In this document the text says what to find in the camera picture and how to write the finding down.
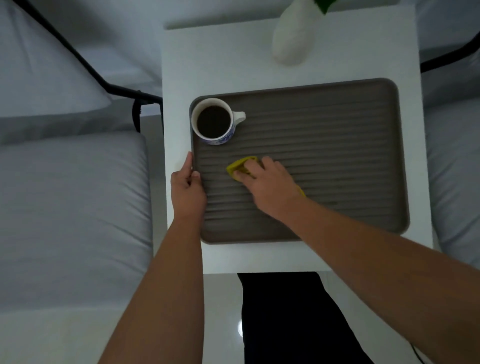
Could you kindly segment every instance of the hand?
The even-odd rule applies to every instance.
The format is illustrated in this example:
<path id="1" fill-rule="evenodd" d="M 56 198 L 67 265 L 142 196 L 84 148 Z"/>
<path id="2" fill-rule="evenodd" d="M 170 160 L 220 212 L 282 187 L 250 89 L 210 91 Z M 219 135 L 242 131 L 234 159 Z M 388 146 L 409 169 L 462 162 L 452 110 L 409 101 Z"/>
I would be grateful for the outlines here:
<path id="1" fill-rule="evenodd" d="M 172 204 L 174 218 L 201 222 L 207 205 L 200 173 L 192 171 L 192 152 L 188 152 L 183 167 L 172 173 Z"/>
<path id="2" fill-rule="evenodd" d="M 264 168 L 252 159 L 245 162 L 245 168 L 254 178 L 237 170 L 234 175 L 252 193 L 255 204 L 260 210 L 280 220 L 280 216 L 292 201 L 304 197 L 292 176 L 280 162 L 273 162 L 270 157 L 263 157 L 262 163 Z"/>

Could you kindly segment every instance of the leg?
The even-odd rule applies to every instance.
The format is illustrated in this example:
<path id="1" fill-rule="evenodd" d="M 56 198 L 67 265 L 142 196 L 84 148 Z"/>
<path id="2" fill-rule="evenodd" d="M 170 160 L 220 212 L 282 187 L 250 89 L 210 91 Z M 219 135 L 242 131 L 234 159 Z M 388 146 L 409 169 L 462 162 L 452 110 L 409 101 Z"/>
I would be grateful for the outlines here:
<path id="1" fill-rule="evenodd" d="M 317 273 L 238 276 L 246 364 L 372 364 Z"/>

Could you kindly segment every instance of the left hand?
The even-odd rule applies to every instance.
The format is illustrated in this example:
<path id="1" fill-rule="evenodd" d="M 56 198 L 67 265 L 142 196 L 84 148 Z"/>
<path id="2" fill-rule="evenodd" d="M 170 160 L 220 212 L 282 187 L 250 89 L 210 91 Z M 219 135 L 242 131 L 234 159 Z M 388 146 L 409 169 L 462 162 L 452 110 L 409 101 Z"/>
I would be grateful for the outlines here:
<path id="1" fill-rule="evenodd" d="M 207 196 L 202 187 L 200 173 L 192 171 L 192 152 L 188 152 L 183 167 L 172 173 L 172 204 L 174 218 L 202 221 L 207 205 Z"/>

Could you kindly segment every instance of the coffee mug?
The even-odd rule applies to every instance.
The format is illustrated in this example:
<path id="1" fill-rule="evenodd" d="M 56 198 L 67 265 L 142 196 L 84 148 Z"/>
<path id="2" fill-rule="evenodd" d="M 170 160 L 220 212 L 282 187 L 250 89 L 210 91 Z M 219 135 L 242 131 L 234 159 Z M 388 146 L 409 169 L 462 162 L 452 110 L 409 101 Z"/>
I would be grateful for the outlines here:
<path id="1" fill-rule="evenodd" d="M 199 130 L 198 130 L 198 119 L 202 111 L 204 111 L 206 108 L 209 108 L 211 106 L 218 106 L 224 109 L 226 112 L 228 112 L 230 116 L 230 124 L 228 125 L 228 119 L 225 119 L 225 121 L 222 120 L 222 122 L 226 122 L 224 126 L 221 126 L 221 128 L 226 129 L 226 131 L 214 138 L 209 138 L 205 135 L 203 135 Z M 228 142 L 233 134 L 235 133 L 235 127 L 240 124 L 242 121 L 246 119 L 245 113 L 243 111 L 232 111 L 230 106 L 223 100 L 220 100 L 219 98 L 206 98 L 205 100 L 200 101 L 192 111 L 192 129 L 199 136 L 200 139 L 202 139 L 205 143 L 211 145 L 211 146 L 219 146 L 220 144 L 224 144 Z M 220 123 L 221 120 L 208 120 L 207 122 L 213 123 L 210 125 L 210 127 L 216 127 L 214 124 L 216 122 Z"/>

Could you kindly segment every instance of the right hand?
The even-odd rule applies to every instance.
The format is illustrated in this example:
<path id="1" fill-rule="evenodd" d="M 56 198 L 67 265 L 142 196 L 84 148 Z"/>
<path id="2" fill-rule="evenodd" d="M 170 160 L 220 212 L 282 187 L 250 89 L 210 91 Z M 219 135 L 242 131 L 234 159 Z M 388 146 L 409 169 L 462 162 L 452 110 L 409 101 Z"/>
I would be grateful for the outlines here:
<path id="1" fill-rule="evenodd" d="M 280 162 L 274 162 L 270 157 L 263 157 L 262 163 L 263 168 L 255 160 L 250 159 L 245 162 L 245 168 L 253 177 L 239 171 L 235 171 L 234 175 L 252 193 L 255 204 L 260 210 L 280 220 L 282 213 L 288 210 L 291 202 L 304 197 L 292 176 Z"/>

